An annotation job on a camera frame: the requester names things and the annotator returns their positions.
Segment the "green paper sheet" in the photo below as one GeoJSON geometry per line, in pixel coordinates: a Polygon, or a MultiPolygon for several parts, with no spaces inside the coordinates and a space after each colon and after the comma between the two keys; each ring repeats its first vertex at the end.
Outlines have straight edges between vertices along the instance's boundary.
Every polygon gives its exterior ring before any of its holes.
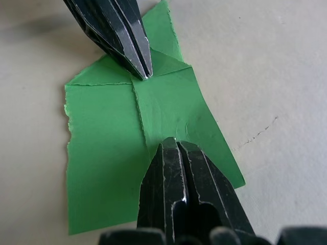
{"type": "Polygon", "coordinates": [[[153,77],[135,80],[109,56],[65,86],[69,233],[137,219],[139,188],[158,144],[198,144],[234,188],[245,184],[193,69],[183,62],[166,1],[143,18],[153,77]]]}

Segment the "gray table surface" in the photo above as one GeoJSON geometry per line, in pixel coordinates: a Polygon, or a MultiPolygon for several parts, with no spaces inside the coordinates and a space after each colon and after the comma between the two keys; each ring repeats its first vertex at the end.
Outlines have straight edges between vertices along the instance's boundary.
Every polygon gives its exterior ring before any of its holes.
{"type": "MultiPolygon", "coordinates": [[[[142,12],[155,2],[139,1],[142,12]]],[[[327,1],[171,0],[170,8],[247,182],[236,192],[254,230],[275,241],[283,226],[325,225],[327,1]]],[[[1,0],[1,244],[97,243],[103,230],[67,235],[63,85],[102,54],[62,1],[1,0]]]]}

